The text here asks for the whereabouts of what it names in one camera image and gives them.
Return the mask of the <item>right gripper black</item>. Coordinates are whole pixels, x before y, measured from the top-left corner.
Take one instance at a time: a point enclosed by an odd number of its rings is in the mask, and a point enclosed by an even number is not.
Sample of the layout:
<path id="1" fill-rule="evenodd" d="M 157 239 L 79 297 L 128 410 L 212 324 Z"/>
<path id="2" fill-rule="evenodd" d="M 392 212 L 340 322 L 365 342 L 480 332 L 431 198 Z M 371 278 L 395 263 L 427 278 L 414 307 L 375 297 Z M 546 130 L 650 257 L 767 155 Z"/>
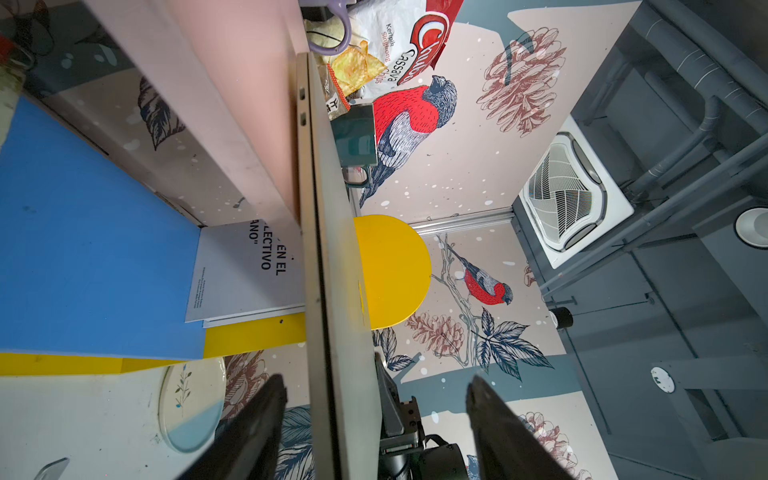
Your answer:
<path id="1" fill-rule="evenodd" d="M 377 478 L 467 480 L 459 446 L 425 434 L 416 398 L 402 401 L 382 355 L 375 359 L 382 411 Z"/>

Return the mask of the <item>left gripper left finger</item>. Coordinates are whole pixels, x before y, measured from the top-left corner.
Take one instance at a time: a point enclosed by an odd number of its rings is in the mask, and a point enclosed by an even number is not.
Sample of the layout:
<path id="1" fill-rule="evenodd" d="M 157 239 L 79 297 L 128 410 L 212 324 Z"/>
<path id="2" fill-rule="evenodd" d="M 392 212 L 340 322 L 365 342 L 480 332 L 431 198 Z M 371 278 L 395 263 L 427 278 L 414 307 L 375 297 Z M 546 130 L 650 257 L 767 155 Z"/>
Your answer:
<path id="1" fill-rule="evenodd" d="M 181 479 L 272 479 L 275 476 L 287 390 L 271 376 Z"/>

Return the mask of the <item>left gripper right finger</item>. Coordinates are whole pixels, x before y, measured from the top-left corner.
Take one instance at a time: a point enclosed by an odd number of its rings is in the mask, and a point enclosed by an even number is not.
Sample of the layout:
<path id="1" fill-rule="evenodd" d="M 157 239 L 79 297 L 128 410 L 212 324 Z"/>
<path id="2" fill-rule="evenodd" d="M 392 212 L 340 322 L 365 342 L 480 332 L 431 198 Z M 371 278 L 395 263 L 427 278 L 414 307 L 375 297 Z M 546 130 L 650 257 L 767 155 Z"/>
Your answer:
<path id="1" fill-rule="evenodd" d="M 478 375 L 467 388 L 466 413 L 473 432 L 480 478 L 572 479 Z"/>

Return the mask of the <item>silver laptop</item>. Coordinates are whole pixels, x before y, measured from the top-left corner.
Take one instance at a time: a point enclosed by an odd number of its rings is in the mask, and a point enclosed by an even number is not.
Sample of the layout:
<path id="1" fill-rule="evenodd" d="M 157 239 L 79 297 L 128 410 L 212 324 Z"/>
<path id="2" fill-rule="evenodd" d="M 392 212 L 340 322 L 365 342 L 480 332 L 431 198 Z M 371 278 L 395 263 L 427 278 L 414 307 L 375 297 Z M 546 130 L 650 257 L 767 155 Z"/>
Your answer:
<path id="1" fill-rule="evenodd" d="M 374 479 L 382 413 L 362 262 L 309 53 L 296 57 L 296 120 L 315 476 Z"/>

